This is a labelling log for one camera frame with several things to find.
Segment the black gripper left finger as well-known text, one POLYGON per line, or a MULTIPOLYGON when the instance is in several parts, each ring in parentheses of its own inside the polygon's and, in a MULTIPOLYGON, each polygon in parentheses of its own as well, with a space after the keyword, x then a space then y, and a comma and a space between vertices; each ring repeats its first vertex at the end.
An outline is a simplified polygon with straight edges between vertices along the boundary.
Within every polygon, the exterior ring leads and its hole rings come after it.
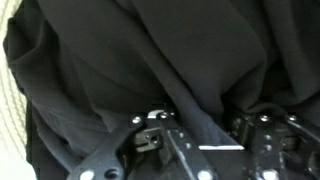
POLYGON ((191 135, 175 120, 175 113, 165 110, 149 112, 144 129, 134 138, 136 151, 151 152, 155 164, 148 180, 219 180, 217 170, 199 149, 191 135))

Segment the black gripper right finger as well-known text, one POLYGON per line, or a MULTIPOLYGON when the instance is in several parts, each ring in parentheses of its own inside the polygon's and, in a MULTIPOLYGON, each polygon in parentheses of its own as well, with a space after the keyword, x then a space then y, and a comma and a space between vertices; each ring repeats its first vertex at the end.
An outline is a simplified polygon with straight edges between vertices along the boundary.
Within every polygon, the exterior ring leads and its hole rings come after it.
POLYGON ((248 180, 288 180, 276 123, 266 114, 236 113, 230 135, 248 153, 248 180))

